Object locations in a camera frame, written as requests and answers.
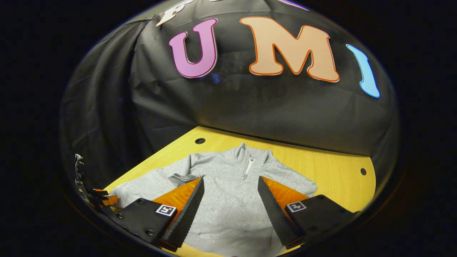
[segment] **quarter-zip sweatshirt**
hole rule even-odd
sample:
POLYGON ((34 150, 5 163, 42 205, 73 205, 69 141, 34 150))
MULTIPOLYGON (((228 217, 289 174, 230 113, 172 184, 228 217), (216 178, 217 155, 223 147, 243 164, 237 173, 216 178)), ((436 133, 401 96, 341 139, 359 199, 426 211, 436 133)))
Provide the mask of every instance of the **quarter-zip sweatshirt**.
POLYGON ((203 252, 222 256, 272 257, 282 246, 257 191, 259 176, 314 196, 316 183, 276 159, 271 150, 246 146, 222 152, 190 154, 169 166, 111 191, 117 208, 144 198, 155 198, 189 181, 203 177, 205 193, 184 241, 203 252))

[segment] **letter m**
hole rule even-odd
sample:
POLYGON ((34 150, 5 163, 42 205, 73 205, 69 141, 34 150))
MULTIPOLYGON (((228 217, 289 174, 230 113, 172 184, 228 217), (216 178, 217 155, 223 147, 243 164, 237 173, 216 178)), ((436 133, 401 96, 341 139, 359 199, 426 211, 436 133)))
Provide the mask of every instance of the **letter m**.
POLYGON ((255 62, 249 71, 256 75, 278 75, 284 67, 276 61, 275 48, 281 53, 290 70, 300 74, 308 55, 312 63, 308 74, 318 80, 337 82, 340 75, 336 72, 329 35, 311 26, 302 26, 295 38, 275 20, 267 17, 245 17, 239 21, 251 28, 255 44, 255 62))

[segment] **yellow wooden surface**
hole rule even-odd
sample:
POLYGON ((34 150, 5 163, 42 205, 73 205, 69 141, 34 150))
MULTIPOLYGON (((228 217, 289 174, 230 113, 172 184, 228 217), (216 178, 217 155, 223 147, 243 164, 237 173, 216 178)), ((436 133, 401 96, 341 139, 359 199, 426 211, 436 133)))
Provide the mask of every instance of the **yellow wooden surface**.
MULTIPOLYGON (((111 191, 118 185, 140 177, 149 171, 168 166, 191 153, 219 152, 238 147, 241 143, 262 150, 271 149, 281 163, 316 182, 315 195, 323 194, 351 212, 364 209, 374 195, 376 180, 369 157, 316 150, 282 144, 214 129, 196 127, 164 147, 105 188, 111 191), (204 138, 203 144, 195 140, 204 138), (362 175, 360 169, 367 171, 362 175)), ((218 256, 183 245, 175 253, 183 257, 218 256)))

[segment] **sweatshirt collar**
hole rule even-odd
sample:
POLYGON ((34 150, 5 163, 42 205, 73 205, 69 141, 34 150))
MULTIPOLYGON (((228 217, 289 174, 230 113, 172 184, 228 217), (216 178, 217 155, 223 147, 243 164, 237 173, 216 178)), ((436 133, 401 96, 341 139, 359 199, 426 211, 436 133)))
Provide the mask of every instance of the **sweatshirt collar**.
POLYGON ((271 152, 271 149, 267 151, 260 150, 248 147, 244 143, 241 143, 239 147, 232 148, 230 152, 235 160, 241 165, 245 165, 249 157, 254 158, 255 161, 252 164, 253 168, 260 168, 269 165, 276 160, 271 152))

